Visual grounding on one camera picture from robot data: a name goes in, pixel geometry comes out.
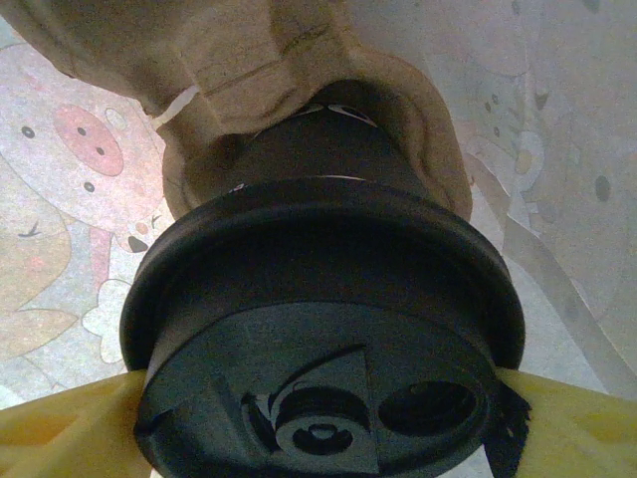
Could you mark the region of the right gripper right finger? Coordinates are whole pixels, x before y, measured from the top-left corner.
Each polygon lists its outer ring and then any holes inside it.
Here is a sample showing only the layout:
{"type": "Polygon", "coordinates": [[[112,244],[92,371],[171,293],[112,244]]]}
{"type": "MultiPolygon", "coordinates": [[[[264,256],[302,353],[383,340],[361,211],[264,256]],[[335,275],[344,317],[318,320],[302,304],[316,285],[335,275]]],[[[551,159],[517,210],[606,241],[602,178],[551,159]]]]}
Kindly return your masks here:
{"type": "Polygon", "coordinates": [[[634,477],[636,403],[501,368],[486,436],[495,477],[634,477]]]}

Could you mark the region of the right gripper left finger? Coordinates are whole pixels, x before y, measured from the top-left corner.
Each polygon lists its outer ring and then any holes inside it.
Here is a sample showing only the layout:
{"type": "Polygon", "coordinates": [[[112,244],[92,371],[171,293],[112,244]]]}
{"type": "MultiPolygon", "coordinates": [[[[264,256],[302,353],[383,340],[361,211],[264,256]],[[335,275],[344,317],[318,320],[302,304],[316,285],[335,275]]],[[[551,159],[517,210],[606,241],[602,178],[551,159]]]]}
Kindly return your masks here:
{"type": "Polygon", "coordinates": [[[145,374],[127,372],[1,411],[3,477],[149,477],[133,435],[145,374]]]}

